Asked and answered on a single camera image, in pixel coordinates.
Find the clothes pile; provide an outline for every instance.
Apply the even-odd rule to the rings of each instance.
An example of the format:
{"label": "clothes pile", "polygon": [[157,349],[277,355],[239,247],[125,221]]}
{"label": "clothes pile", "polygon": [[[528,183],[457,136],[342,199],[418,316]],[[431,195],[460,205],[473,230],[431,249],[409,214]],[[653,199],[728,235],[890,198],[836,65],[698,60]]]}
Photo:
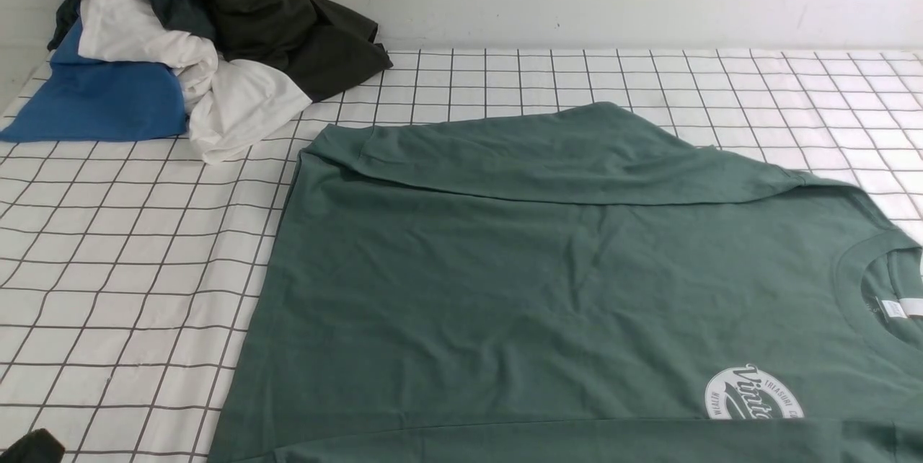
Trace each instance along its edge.
{"label": "clothes pile", "polygon": [[330,0],[65,0],[56,19],[52,76],[0,141],[188,130],[217,163],[392,66],[378,23]]}

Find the grid pattern sheet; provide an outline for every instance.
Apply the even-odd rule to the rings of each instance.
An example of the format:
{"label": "grid pattern sheet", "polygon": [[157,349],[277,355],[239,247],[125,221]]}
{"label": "grid pattern sheet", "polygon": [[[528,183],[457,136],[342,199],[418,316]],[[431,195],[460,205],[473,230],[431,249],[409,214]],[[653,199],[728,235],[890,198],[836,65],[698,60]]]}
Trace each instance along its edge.
{"label": "grid pattern sheet", "polygon": [[[0,449],[46,427],[69,460],[204,461],[294,160],[330,124],[611,101],[691,144],[856,183],[923,242],[918,53],[455,49],[392,59],[391,71],[214,167],[185,138],[0,142]],[[49,73],[37,70],[4,121]]]}

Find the green t-shirt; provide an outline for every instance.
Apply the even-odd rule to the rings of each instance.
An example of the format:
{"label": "green t-shirt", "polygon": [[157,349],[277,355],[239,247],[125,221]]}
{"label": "green t-shirt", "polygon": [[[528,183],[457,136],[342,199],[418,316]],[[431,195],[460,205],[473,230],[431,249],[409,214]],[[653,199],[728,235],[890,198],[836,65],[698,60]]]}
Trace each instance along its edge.
{"label": "green t-shirt", "polygon": [[919,261],[609,104],[327,128],[210,461],[923,461]]}

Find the white logo print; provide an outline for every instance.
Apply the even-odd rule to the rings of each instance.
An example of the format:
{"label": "white logo print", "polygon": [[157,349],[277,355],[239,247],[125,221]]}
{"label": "white logo print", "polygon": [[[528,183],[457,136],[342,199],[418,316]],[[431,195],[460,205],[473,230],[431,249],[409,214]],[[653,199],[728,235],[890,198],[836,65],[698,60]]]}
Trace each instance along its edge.
{"label": "white logo print", "polygon": [[753,364],[716,374],[705,388],[705,407],[708,416],[715,420],[770,420],[805,415],[788,387]]}

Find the neck label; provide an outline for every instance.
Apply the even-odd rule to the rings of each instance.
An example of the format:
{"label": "neck label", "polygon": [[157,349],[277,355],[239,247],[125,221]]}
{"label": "neck label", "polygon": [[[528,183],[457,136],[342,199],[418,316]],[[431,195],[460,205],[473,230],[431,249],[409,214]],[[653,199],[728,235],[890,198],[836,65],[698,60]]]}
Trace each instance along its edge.
{"label": "neck label", "polygon": [[897,301],[881,301],[881,309],[890,317],[891,319],[906,319],[907,313],[904,311],[904,307],[901,306],[900,302]]}
{"label": "neck label", "polygon": [[901,299],[904,313],[912,317],[923,317],[923,299]]}

